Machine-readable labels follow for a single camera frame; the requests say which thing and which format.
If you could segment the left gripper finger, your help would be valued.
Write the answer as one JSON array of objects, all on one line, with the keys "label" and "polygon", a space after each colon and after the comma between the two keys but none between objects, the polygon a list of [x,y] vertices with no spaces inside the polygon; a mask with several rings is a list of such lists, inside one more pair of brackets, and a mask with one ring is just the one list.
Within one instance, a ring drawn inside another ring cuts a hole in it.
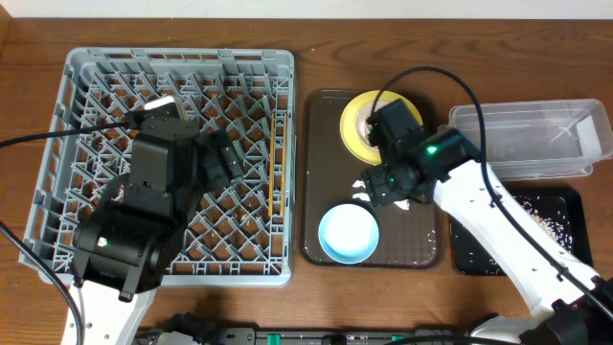
[{"label": "left gripper finger", "polygon": [[198,179],[203,191],[215,191],[231,183],[220,149],[210,144],[198,146]]},{"label": "left gripper finger", "polygon": [[229,134],[224,130],[217,130],[211,134],[211,140],[215,147],[219,164],[228,178],[230,180],[243,178],[243,161],[238,155]]}]

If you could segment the white tissue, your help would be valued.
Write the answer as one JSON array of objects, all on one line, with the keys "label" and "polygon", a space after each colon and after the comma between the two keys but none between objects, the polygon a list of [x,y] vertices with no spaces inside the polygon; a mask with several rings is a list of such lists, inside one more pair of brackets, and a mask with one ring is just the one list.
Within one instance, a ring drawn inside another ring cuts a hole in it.
[{"label": "white tissue", "polygon": [[[352,183],[352,189],[353,189],[352,199],[366,202],[375,208],[384,207],[383,203],[374,203],[371,200],[370,195],[366,191],[366,185],[363,180],[361,179],[355,180]],[[410,210],[410,202],[408,199],[403,199],[403,200],[398,200],[398,201],[393,201],[391,203],[388,203],[388,206],[392,206],[392,205],[394,205],[395,207],[397,207],[399,210],[402,210],[402,211]]]}]

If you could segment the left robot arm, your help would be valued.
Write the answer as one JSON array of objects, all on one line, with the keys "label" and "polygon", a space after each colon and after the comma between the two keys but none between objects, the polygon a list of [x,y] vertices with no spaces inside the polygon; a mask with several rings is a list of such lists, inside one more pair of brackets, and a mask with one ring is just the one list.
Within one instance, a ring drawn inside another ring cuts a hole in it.
[{"label": "left robot arm", "polygon": [[201,199],[244,175],[223,130],[203,132],[175,96],[125,115],[136,130],[129,172],[104,187],[76,229],[63,343],[128,344],[138,330]]}]

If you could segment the leftover rice pile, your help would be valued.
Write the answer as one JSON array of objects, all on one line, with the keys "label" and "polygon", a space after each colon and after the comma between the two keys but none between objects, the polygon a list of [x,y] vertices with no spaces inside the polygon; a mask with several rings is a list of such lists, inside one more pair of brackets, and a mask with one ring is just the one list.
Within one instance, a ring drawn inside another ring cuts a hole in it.
[{"label": "leftover rice pile", "polygon": [[[514,198],[549,237],[571,254],[576,252],[570,214],[562,197],[515,195]],[[470,276],[505,276],[500,265],[461,224],[454,221],[451,233],[454,264],[461,273]]]}]

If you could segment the light blue bowl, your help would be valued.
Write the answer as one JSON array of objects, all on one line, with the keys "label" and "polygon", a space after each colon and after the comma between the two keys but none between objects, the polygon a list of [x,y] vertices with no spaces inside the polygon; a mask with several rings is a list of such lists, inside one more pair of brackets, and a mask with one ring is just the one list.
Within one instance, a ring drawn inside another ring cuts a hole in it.
[{"label": "light blue bowl", "polygon": [[379,228],[375,216],[365,207],[338,204],[322,216],[318,226],[320,246],[334,262],[356,265],[376,250]]}]

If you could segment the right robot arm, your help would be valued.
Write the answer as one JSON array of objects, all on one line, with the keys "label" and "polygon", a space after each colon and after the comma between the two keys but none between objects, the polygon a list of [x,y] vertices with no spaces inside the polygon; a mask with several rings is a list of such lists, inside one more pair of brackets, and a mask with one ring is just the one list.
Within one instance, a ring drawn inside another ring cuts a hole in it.
[{"label": "right robot arm", "polygon": [[382,159],[362,173],[371,203],[436,203],[498,263],[532,316],[494,316],[452,342],[611,343],[611,281],[552,239],[460,131],[448,127],[428,134],[401,100],[375,110],[366,127]]}]

